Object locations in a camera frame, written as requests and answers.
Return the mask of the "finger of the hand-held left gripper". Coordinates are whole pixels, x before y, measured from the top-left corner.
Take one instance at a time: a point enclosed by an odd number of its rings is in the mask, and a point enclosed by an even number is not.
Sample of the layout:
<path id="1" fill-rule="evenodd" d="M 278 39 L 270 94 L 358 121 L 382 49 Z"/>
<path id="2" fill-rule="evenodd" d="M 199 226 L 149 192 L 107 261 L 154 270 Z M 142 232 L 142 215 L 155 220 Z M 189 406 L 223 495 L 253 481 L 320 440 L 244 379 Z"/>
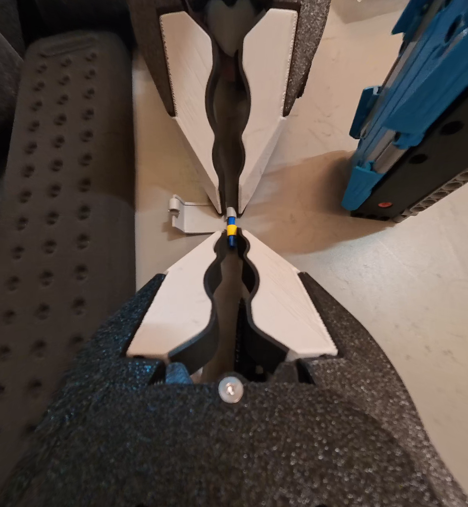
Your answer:
<path id="1" fill-rule="evenodd" d="M 160 16 L 174 121 L 179 126 L 199 181 L 218 214 L 222 214 L 219 177 L 213 164 L 215 135 L 206 112 L 206 90 L 212 74 L 209 34 L 185 11 Z"/>
<path id="2" fill-rule="evenodd" d="M 242 70 L 248 86 L 249 115 L 241 136 L 240 214 L 255 193 L 283 128 L 297 21 L 296 10 L 271 8 L 243 39 Z"/>

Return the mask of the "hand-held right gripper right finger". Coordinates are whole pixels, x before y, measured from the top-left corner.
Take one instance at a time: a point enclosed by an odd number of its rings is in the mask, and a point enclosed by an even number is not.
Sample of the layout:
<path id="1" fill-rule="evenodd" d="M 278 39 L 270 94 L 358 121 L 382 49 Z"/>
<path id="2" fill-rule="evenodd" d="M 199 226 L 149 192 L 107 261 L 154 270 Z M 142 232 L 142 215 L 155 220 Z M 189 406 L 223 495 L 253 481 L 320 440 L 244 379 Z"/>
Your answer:
<path id="1" fill-rule="evenodd" d="M 338 348 L 305 288 L 304 273 L 247 230 L 239 230 L 237 244 L 248 356 L 256 364 L 337 357 Z"/>

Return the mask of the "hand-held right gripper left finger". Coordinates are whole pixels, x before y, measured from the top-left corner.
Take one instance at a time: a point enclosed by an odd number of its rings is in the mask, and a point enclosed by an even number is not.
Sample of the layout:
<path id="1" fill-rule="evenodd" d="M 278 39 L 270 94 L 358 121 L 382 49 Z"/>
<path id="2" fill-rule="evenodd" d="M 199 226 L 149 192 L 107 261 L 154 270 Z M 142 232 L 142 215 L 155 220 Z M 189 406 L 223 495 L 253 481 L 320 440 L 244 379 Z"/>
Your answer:
<path id="1" fill-rule="evenodd" d="M 222 282 L 226 231 L 209 238 L 167 269 L 126 355 L 181 363 L 189 374 L 215 355 L 219 320 L 214 293 Z"/>

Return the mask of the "grey curved panel piece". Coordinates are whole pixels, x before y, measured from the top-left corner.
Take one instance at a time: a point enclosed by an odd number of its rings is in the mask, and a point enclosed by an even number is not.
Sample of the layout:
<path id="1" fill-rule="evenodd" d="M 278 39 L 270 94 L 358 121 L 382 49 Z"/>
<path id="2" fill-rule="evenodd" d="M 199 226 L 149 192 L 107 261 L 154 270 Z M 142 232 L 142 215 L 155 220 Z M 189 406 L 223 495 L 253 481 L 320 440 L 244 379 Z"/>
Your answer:
<path id="1" fill-rule="evenodd" d="M 168 211 L 172 226 L 184 234 L 204 235 L 225 229 L 224 217 L 211 203 L 187 202 L 174 194 Z"/>

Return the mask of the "grey desk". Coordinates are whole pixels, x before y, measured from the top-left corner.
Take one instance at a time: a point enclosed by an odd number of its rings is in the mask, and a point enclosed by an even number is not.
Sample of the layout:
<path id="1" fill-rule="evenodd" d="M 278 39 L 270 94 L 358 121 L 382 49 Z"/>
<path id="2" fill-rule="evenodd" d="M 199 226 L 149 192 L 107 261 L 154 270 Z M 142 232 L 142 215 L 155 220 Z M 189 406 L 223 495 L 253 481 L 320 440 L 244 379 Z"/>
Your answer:
<path id="1" fill-rule="evenodd" d="M 400 36 L 389 35 L 403 1 L 380 16 L 345 23 L 335 7 L 314 56 L 308 84 L 268 149 L 256 148 L 264 172 L 240 222 L 263 243 L 309 273 L 373 335 L 406 384 L 441 458 L 468 494 L 468 182 L 400 224 L 350 218 L 340 206 L 355 142 L 348 130 L 361 88 L 383 77 Z M 147 23 L 136 20 L 142 54 L 134 63 L 136 124 L 136 283 L 167 269 L 204 236 L 185 236 L 164 210 L 172 194 L 206 202 L 214 193 L 213 131 L 180 121 L 185 78 L 210 70 L 216 42 L 199 36 L 202 11 L 164 36 L 179 43 L 177 120 L 162 104 L 146 68 Z M 191 62 L 184 57 L 191 56 Z"/>

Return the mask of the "blue and black brick model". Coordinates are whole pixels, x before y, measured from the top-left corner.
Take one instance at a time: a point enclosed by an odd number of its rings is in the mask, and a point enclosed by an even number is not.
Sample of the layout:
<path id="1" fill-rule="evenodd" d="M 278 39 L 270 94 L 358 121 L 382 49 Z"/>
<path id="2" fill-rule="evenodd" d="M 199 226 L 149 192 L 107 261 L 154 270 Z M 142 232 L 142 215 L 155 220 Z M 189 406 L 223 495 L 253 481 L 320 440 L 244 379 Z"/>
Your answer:
<path id="1" fill-rule="evenodd" d="M 402 44 L 380 86 L 365 88 L 341 206 L 402 222 L 468 183 L 468 1 L 410 1 Z"/>

